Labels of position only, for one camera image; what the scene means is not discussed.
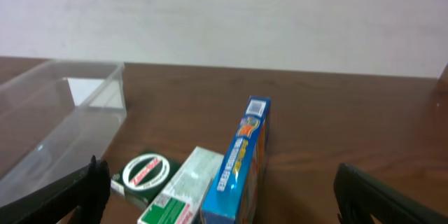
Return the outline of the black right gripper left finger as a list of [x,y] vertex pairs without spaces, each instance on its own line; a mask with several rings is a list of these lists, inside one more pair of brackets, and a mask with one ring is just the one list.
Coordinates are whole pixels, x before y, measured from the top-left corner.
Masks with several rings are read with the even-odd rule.
[[2,223],[101,223],[111,195],[107,161],[90,163],[25,197],[1,207]]

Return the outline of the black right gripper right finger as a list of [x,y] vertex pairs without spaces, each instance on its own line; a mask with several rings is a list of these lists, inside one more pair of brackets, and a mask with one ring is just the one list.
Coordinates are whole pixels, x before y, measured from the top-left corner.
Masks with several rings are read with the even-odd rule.
[[341,163],[333,182],[341,224],[445,224],[447,217],[404,196],[364,171]]

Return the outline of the dark green round-logo box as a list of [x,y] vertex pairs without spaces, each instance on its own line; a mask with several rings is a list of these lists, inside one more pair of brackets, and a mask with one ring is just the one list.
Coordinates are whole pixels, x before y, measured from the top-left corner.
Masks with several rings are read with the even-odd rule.
[[145,150],[111,176],[111,190],[144,210],[167,185],[182,163]]

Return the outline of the clear plastic container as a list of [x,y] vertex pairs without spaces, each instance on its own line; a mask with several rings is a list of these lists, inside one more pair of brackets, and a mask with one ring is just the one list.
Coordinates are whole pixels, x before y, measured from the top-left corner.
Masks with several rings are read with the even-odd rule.
[[124,68],[51,60],[1,84],[1,205],[102,157],[127,116]]

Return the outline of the white green medicine box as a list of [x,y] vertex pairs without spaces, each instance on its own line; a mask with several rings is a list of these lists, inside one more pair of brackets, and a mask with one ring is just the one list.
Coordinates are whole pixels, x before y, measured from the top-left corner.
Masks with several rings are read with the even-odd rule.
[[198,224],[200,208],[223,155],[195,147],[137,220],[138,224]]

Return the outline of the blue medicine box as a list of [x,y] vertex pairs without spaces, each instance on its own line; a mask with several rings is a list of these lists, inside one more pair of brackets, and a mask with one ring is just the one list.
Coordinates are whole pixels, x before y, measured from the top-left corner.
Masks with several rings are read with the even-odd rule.
[[251,96],[200,209],[205,224],[252,223],[267,166],[269,97]]

